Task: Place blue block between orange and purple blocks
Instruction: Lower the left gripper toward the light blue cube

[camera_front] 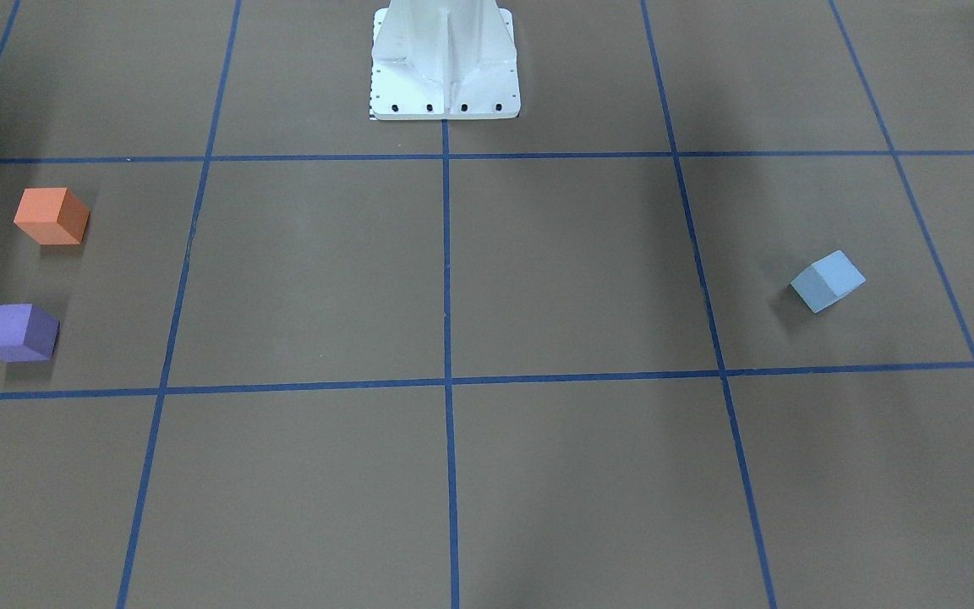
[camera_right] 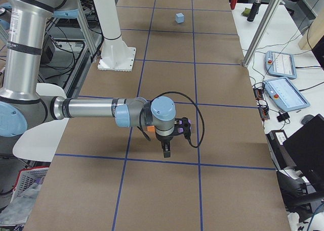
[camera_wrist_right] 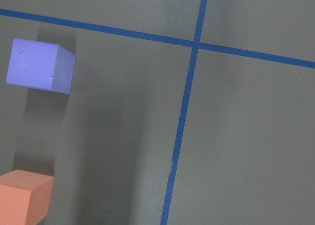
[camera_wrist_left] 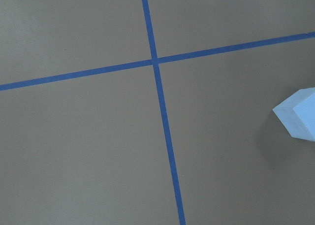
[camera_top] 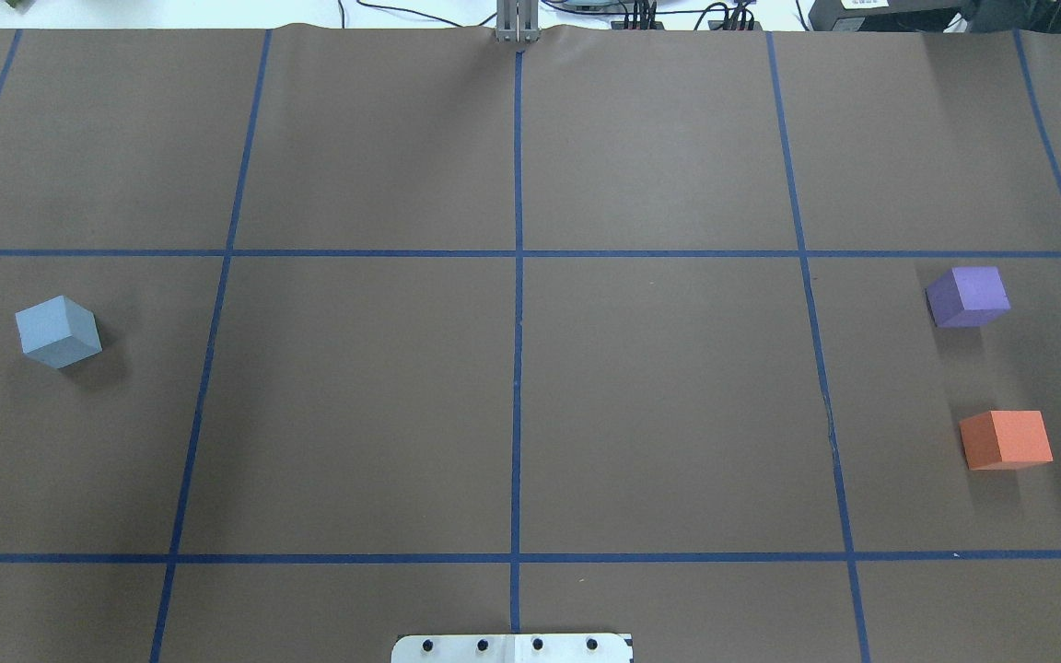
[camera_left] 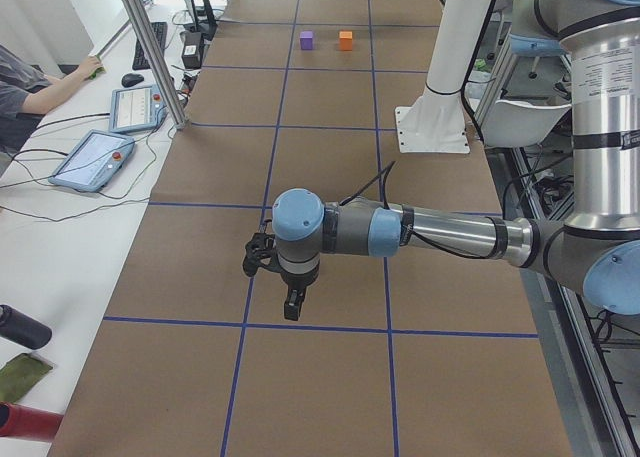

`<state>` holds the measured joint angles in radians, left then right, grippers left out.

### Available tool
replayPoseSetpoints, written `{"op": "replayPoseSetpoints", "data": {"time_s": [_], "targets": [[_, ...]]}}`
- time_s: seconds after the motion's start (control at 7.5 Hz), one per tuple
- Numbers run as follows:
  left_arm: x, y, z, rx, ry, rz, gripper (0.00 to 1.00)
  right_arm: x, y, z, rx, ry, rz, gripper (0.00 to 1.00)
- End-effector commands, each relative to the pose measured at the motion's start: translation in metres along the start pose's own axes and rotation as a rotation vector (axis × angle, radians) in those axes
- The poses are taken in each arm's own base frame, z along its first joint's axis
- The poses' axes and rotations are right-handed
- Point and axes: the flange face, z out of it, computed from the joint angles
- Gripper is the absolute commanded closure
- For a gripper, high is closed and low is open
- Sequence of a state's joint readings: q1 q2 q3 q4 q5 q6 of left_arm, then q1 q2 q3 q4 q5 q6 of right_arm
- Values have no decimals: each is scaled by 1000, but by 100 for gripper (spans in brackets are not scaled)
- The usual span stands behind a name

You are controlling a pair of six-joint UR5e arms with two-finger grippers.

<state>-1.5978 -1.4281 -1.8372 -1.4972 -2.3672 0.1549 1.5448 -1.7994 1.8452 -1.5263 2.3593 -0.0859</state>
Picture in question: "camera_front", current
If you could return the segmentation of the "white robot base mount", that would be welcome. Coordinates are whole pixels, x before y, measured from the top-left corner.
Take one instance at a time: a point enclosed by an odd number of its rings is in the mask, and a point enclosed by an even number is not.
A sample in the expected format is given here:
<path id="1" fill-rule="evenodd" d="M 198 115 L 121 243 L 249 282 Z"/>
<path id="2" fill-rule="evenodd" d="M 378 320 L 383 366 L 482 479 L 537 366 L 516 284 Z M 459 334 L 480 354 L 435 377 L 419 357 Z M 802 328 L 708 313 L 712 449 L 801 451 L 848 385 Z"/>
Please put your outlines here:
<path id="1" fill-rule="evenodd" d="M 519 116 L 511 11 L 495 1 L 391 1 L 372 24 L 370 119 Z"/>

